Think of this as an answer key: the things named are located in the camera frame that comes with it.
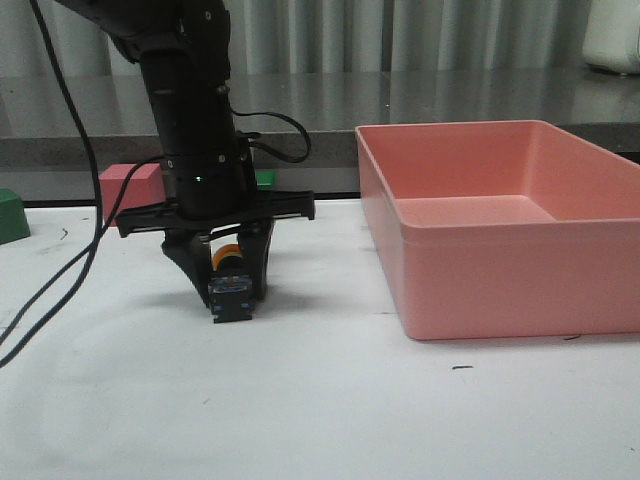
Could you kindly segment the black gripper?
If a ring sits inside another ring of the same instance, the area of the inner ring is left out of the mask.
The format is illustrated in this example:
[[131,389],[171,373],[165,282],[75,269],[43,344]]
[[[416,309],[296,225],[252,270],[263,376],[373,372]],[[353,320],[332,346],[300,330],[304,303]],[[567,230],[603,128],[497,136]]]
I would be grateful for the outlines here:
[[159,203],[122,210],[115,218],[120,235],[166,230],[163,254],[187,276],[209,308],[213,267],[210,247],[200,240],[198,232],[257,221],[248,224],[237,240],[252,280],[253,297],[262,301],[267,292],[273,218],[314,219],[314,194],[260,190],[248,149],[230,154],[168,156],[166,164],[174,195]]

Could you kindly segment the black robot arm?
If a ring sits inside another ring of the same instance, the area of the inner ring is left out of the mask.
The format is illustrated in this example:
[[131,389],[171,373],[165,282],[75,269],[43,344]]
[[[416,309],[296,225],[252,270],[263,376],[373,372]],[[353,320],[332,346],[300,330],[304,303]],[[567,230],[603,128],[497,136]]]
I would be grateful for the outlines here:
[[250,317],[266,294],[275,221],[312,218],[310,191],[258,187],[255,132],[234,126],[229,102],[231,21],[220,1],[71,1],[139,65],[175,194],[121,211],[122,236],[162,231],[163,253],[218,322]]

